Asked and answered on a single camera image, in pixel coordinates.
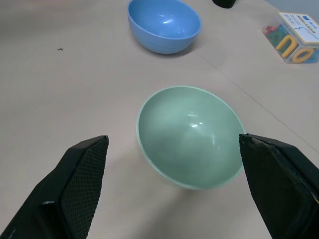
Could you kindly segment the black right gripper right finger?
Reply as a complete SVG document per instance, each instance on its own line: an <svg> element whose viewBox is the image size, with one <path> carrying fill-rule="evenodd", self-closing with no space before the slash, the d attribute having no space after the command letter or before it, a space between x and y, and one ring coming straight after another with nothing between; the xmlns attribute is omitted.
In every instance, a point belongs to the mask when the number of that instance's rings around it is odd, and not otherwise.
<svg viewBox="0 0 319 239"><path fill-rule="evenodd" d="M274 239L319 237L319 169L295 146L240 134L252 198Z"/></svg>

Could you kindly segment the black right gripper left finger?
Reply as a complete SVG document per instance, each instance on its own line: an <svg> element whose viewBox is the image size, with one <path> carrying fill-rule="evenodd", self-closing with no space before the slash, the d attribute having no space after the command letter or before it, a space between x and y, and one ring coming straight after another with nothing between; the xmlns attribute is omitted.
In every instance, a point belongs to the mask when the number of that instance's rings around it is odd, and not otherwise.
<svg viewBox="0 0 319 239"><path fill-rule="evenodd" d="M85 239L100 199L109 138L70 147L32 190L2 239Z"/></svg>

